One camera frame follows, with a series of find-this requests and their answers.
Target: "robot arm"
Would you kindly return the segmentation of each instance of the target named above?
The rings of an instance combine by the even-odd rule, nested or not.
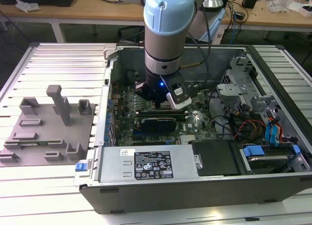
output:
[[[205,0],[119,1],[144,5],[146,79],[136,85],[136,93],[156,106],[168,100],[175,110],[191,104],[179,69],[187,32],[200,19],[197,12]]]

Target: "red wire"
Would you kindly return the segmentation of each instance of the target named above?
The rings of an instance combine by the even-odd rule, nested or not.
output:
[[[240,130],[243,128],[243,126],[244,126],[247,122],[250,122],[250,120],[246,120],[246,121],[239,127],[238,131],[240,131]]]
[[[282,138],[283,138],[283,128],[282,128],[282,126],[279,125],[279,123],[276,123],[276,125],[280,128],[279,137],[278,137],[279,141],[280,141],[280,143],[284,143],[283,140],[282,140]]]

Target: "power supply label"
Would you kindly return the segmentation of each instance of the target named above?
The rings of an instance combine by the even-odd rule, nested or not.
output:
[[[135,153],[135,178],[137,180],[173,177],[170,151]]]

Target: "slotted aluminum plate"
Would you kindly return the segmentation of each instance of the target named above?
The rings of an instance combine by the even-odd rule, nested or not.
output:
[[[256,46],[268,67],[284,87],[306,119],[312,124],[312,81],[286,50],[275,46]],[[261,75],[257,77],[267,95],[271,95]]]

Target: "paper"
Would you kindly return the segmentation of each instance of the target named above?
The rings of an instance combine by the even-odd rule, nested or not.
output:
[[[22,2],[20,0],[16,0],[17,4],[15,6],[22,10],[23,12],[31,12],[40,10],[39,5],[37,3],[27,3]]]
[[[304,5],[303,3],[292,1],[288,4],[287,8],[297,12],[301,7],[303,7],[303,5]]]

